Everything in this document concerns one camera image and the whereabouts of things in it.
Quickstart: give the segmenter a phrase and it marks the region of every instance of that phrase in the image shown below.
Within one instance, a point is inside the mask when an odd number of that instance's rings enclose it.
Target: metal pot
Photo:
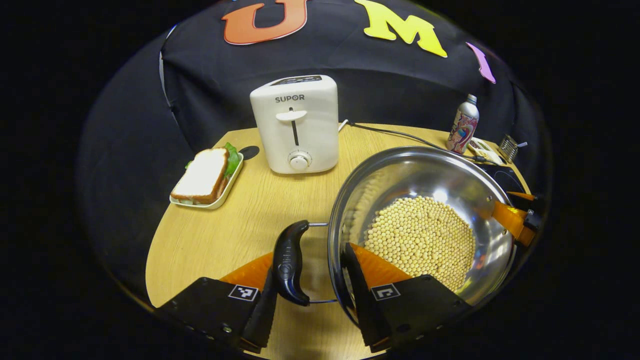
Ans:
[[[511,205],[500,186],[479,167],[451,152],[431,147],[397,147],[363,161],[346,179],[328,223],[306,220],[287,227],[276,242],[273,277],[279,294],[295,304],[312,301],[300,288],[300,239],[310,226],[328,226],[328,265],[337,301],[358,325],[354,286],[346,271],[347,243],[362,245],[381,210],[402,197],[429,196],[450,205],[470,224],[476,252],[465,285],[455,295],[474,306],[498,288],[515,254],[513,237],[492,218],[495,201]]]

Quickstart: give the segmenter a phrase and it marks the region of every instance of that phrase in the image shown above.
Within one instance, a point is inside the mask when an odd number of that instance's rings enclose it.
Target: toaster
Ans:
[[[338,88],[326,75],[272,81],[249,95],[269,167],[320,172],[338,162]]]

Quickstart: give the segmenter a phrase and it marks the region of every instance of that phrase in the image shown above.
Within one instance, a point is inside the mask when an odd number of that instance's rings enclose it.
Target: black pot handle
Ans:
[[[282,231],[273,250],[272,276],[276,289],[283,298],[294,304],[309,306],[311,301],[300,288],[302,273],[302,251],[300,238],[310,226],[327,226],[327,224],[310,224],[306,220],[295,222]]]

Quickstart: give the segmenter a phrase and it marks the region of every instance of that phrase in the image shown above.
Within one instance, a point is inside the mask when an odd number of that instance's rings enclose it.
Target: power cord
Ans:
[[[371,130],[371,131],[378,131],[380,133],[389,133],[389,134],[396,134],[396,135],[402,135],[402,136],[406,136],[408,138],[412,138],[418,142],[424,143],[426,145],[432,146],[432,147],[436,147],[438,149],[444,150],[444,151],[449,151],[447,149],[444,149],[443,147],[439,147],[433,143],[428,142],[427,140],[421,139],[418,136],[414,136],[411,134],[407,134],[407,133],[402,133],[400,131],[395,131],[395,130],[386,130],[386,129],[376,129],[375,127],[369,127],[369,126],[364,126],[364,125],[360,125],[360,124],[356,124],[350,120],[345,120],[344,122],[342,122],[342,125],[344,126],[344,123],[347,122],[350,126],[353,127],[359,127],[360,129],[366,129],[366,130]],[[457,152],[454,152],[454,154],[458,155],[458,156],[462,156],[463,158],[466,159],[471,159],[473,161],[477,161],[479,163],[492,163],[494,165],[498,165],[500,166],[500,164],[496,163],[495,161],[491,161],[489,159],[486,159],[484,156],[469,156],[469,155],[462,155],[462,154],[458,154]]]

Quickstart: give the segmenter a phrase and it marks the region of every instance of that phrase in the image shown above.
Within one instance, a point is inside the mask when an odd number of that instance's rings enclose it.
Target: yellow letter m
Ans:
[[[369,27],[364,29],[364,33],[374,38],[384,38],[387,40],[395,40],[396,34],[389,31],[391,26],[398,35],[406,42],[411,44],[416,34],[420,34],[418,45],[426,51],[447,57],[447,53],[442,49],[440,41],[433,31],[433,25],[420,19],[417,16],[409,15],[403,20],[396,13],[382,4],[369,0],[354,0],[362,5],[369,14]]]

